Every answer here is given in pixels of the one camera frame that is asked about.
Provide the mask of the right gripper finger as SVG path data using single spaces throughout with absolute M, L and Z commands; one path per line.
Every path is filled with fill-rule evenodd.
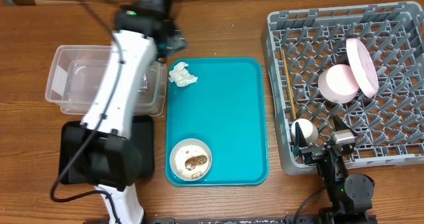
M 309 132 L 309 125 L 306 123 L 306 120 L 297 120 L 293 123 L 293 142 L 297 148 L 305 148 L 308 146 L 308 142 L 303 134 L 303 128 L 306 128 L 307 133 Z
M 333 123 L 336 131 L 349 130 L 350 127 L 344 123 L 344 121 L 338 116 L 333 115 Z

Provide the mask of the white cup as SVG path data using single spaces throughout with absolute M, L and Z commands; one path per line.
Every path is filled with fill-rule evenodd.
M 301 131 L 308 143 L 315 143 L 319 133 L 317 127 L 308 119 L 297 119 L 291 124 L 291 141 L 295 140 L 295 125 L 299 124 Z

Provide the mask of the pink bowl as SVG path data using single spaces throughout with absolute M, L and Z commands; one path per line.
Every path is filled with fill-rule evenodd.
M 352 101 L 359 90 L 352 69 L 346 64 L 325 70 L 319 76 L 318 88 L 326 100 L 339 104 Z

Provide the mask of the white round plate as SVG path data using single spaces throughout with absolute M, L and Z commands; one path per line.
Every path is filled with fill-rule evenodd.
M 379 89 L 376 69 L 370 53 L 365 45 L 357 38 L 346 40 L 346 54 L 352 73 L 363 94 L 374 97 Z

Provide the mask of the wooden chopstick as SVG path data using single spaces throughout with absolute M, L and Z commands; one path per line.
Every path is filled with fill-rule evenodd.
M 291 86 L 291 82 L 290 82 L 290 75 L 289 75 L 289 71 L 288 71 L 288 64 L 286 62 L 286 54 L 284 49 L 281 49 L 282 52 L 282 60 L 284 62 L 284 70 L 285 70 L 285 75 L 286 75 L 286 83 L 288 86 L 288 95 L 289 95 L 289 99 L 290 99 L 290 103 L 291 103 L 291 112 L 293 115 L 293 120 L 295 121 L 297 119 L 297 115 L 295 112 L 295 103 L 293 100 L 293 93 L 292 93 L 292 86 Z

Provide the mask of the white napkin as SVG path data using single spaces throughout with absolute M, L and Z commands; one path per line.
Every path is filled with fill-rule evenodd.
M 195 83 L 198 77 L 190 74 L 186 67 L 188 67 L 188 64 L 185 62 L 177 63 L 169 72 L 169 81 L 174 82 L 178 87 L 186 87 Z

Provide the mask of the grey bowl with food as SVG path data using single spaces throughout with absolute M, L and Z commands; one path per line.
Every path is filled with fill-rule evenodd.
M 211 165 L 211 151 L 198 139 L 181 140 L 170 154 L 170 168 L 183 181 L 200 180 L 209 172 Z

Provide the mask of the food leftover piece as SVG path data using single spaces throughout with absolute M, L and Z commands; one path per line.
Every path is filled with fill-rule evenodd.
M 194 170 L 197 166 L 201 166 L 208 161 L 206 155 L 193 156 L 185 161 L 185 168 L 187 170 Z

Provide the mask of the red foil wrapper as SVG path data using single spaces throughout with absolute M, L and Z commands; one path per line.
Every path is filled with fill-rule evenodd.
M 142 76 L 142 83 L 138 91 L 141 93 L 146 93 L 148 91 L 148 80 L 147 80 L 146 74 L 143 74 Z

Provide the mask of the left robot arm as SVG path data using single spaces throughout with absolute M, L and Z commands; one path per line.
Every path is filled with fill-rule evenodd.
M 138 0 L 119 7 L 95 99 L 79 125 L 62 129 L 70 158 L 56 183 L 71 171 L 81 174 L 103 198 L 110 223 L 145 221 L 134 184 L 144 155 L 131 139 L 133 117 L 146 69 L 186 47 L 172 14 L 173 1 Z

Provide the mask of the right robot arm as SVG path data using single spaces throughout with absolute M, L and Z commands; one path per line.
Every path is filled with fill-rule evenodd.
M 333 116 L 335 132 L 321 146 L 308 146 L 299 124 L 295 124 L 295 153 L 305 164 L 314 164 L 324 186 L 311 194 L 297 209 L 292 223 L 376 223 L 369 216 L 375 182 L 365 174 L 349 174 L 343 157 L 352 154 L 357 134 L 337 115 Z M 326 191 L 331 206 L 317 215 L 301 215 L 303 207 L 315 196 Z

